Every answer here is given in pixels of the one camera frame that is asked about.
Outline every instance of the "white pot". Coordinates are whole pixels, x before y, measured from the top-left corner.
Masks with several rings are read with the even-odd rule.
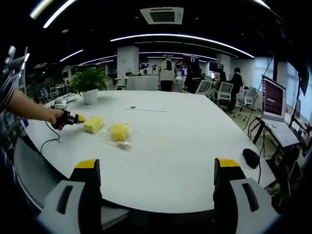
[[[82,92],[82,96],[83,96],[84,104],[86,105],[95,104],[98,99],[98,90],[94,89],[94,90],[90,90],[87,92]]]

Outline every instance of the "green leaves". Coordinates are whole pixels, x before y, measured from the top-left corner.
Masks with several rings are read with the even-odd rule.
[[[107,89],[105,81],[108,80],[109,77],[104,74],[103,68],[92,69],[87,67],[82,72],[76,72],[73,77],[74,78],[71,81],[71,87],[73,92],[77,94],[94,89]]]

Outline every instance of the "computer mouse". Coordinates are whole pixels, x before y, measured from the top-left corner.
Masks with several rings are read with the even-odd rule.
[[[259,156],[256,152],[252,151],[251,149],[244,149],[243,156],[248,166],[255,169],[259,164]]]

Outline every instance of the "woman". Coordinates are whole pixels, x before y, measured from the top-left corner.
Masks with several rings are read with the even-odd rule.
[[[219,90],[222,82],[227,82],[225,72],[223,71],[220,73],[220,78],[215,81],[214,88]]]
[[[171,92],[172,83],[177,76],[176,65],[171,62],[169,57],[160,65],[160,89],[162,91]]]
[[[201,69],[197,62],[192,62],[187,69],[187,75],[184,82],[184,90],[189,93],[196,93],[196,90],[203,79]]]

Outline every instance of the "person's hand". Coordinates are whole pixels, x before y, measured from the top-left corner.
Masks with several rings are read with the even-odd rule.
[[[57,119],[60,118],[63,114],[64,114],[64,112],[62,110],[58,110],[58,109],[50,110],[50,120],[49,120],[49,122],[52,125],[56,124]],[[58,130],[62,130],[64,125],[65,125],[64,123],[60,123],[60,126],[59,126]]]

